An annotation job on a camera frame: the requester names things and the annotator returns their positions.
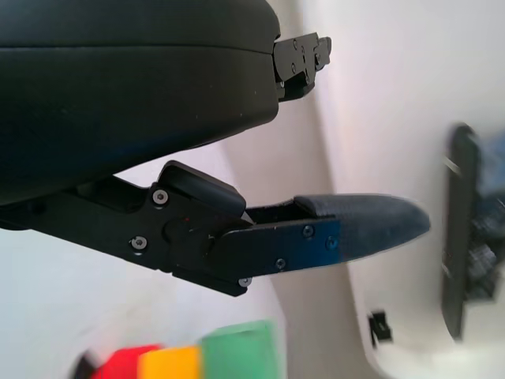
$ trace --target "black plastic clip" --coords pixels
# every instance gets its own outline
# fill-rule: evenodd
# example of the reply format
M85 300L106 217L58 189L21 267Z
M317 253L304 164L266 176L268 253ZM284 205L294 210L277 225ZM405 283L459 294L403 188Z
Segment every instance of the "black plastic clip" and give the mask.
M374 312L368 318L370 325L370 338L372 339L372 346L375 349L378 342L392 342L393 334L391 328L386 321L386 312Z
M330 63L331 39L317 33L274 45L275 80L279 101L300 99L314 89L316 72Z

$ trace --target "screw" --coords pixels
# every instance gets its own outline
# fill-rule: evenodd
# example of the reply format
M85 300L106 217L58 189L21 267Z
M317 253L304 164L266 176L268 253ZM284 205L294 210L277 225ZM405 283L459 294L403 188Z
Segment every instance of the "screw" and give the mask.
M144 237L138 235L134 239L132 239L129 244L135 249L135 250L144 250L146 247L148 247L148 240L145 239Z
M328 250L335 250L337 246L339 245L339 241L335 237L328 237L326 240L326 248Z
M301 230L301 234L305 238L311 238L314 235L314 227L312 225L305 225Z
M168 202L168 193L162 189L158 189L152 194L152 200L157 205L164 205Z
M253 278L244 278L244 279L239 279L238 280L238 285L240 287L246 288L249 287L249 285L253 282Z
M276 262L275 262L275 266L280 270L282 271L285 267L286 267L286 261L284 261L282 258L279 258Z

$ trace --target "metal hinge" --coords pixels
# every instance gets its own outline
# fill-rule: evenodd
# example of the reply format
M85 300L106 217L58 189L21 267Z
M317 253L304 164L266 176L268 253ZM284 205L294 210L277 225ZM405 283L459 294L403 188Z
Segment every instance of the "metal hinge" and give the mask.
M331 39L317 33L274 45L275 81L279 101L300 99L314 88L316 72L330 63Z

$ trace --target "white wall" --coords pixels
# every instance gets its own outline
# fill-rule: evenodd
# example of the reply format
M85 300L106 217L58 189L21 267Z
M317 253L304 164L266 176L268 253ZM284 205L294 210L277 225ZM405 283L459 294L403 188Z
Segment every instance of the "white wall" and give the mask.
M234 183L220 144L120 176L150 186L170 159ZM258 319L276 322L286 356L284 317L268 278L231 298L34 231L0 230L0 241L2 377L63 379L86 350L104 360L122 347L186 346L215 328Z
M414 199L432 221L416 242L350 265L368 356L398 378L505 377L505 298L468 309L459 346L440 312L442 156L455 122L484 136L505 129L505 2L302 4L304 26L333 39L329 85L317 96L336 188ZM395 335L377 352L366 326L375 308L387 311Z

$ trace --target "black metal bracket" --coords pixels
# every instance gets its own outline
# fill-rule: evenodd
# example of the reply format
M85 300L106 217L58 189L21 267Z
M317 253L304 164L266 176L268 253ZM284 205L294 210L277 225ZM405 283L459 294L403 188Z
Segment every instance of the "black metal bracket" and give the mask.
M0 219L233 296L254 276L321 265L307 262L320 253L338 263L325 246L327 235L339 237L337 221L314 219L293 201L250 214L257 220L235 188L169 162L151 188L111 177L3 207Z
M0 220L233 296L255 276L351 261L429 229L415 205L385 196L246 208L234 187L174 161L150 188L105 178L1 207Z
M393 332L387 324L386 312L374 312L368 318L368 325L370 327L370 339L372 346L375 349L377 342L391 342L393 340Z
M331 39L317 33L286 39L274 46L279 101L300 99L314 89L316 72L330 63Z

